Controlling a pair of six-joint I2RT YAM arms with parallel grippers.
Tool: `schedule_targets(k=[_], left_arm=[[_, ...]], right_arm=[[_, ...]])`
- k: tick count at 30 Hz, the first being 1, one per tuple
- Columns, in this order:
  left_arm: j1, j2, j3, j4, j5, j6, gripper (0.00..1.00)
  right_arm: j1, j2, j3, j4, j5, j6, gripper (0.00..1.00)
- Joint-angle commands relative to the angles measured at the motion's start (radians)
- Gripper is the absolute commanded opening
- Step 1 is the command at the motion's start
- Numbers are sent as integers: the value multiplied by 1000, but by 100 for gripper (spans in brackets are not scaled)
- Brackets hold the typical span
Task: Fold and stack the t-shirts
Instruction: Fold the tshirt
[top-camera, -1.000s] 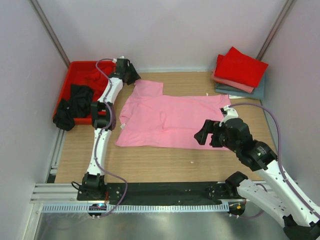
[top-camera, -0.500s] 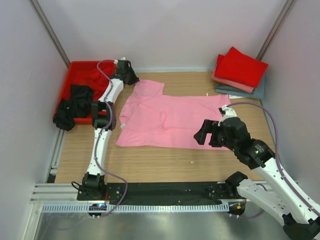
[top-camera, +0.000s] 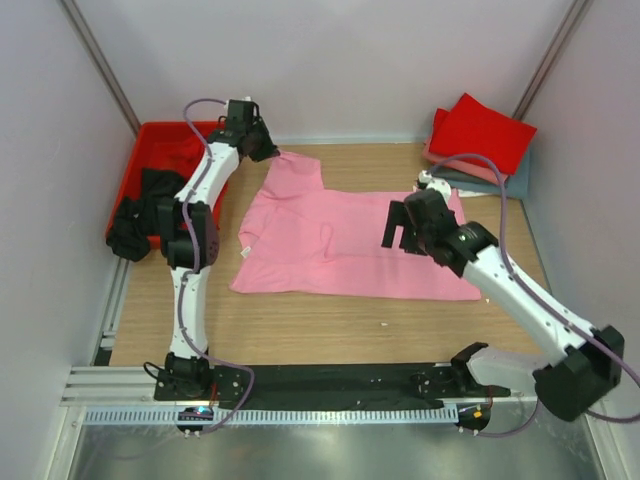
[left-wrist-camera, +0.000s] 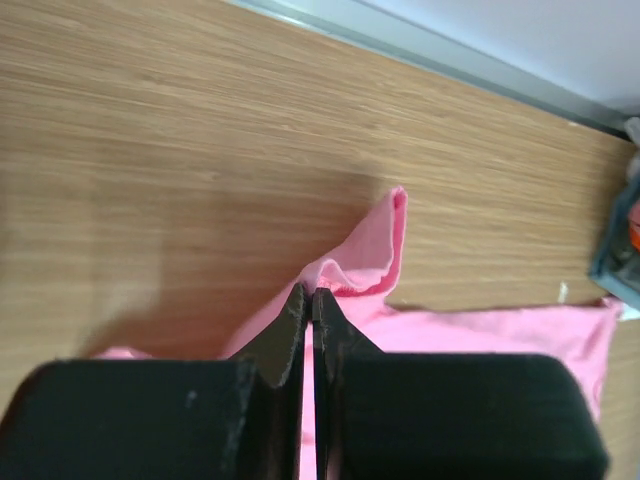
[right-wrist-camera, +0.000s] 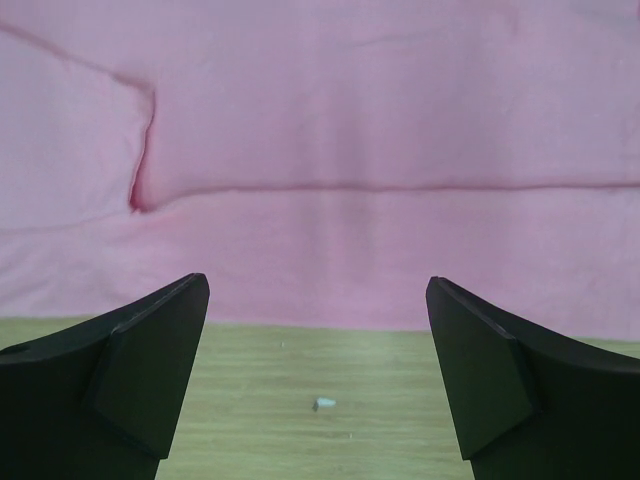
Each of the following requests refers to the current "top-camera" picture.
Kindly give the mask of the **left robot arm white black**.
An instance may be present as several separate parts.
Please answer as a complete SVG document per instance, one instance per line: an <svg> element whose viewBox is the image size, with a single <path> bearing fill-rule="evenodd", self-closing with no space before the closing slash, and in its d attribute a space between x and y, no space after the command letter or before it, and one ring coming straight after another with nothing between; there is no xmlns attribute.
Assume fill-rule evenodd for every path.
<svg viewBox="0 0 640 480"><path fill-rule="evenodd" d="M189 118L189 109L200 102L189 102L183 118L203 145L202 157L185 186L157 207L161 253L174 291L172 340L154 391L160 401L201 400L213 391L205 309L208 278L219 253L214 207L244 158L261 162L279 154L251 98L226 101L221 125L209 136Z"/></svg>

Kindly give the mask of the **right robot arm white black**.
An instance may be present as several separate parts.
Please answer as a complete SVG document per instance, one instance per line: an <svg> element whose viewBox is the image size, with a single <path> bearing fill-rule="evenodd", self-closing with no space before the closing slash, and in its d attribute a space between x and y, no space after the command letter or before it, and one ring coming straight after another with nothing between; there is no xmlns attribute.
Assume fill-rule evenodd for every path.
<svg viewBox="0 0 640 480"><path fill-rule="evenodd" d="M601 329L558 303L505 253L503 244L477 222L460 224L443 195L420 190L389 205L382 245L426 255L469 281L514 319L545 353L532 373L546 409L564 421L588 413L619 385L625 348L614 327Z"/></svg>

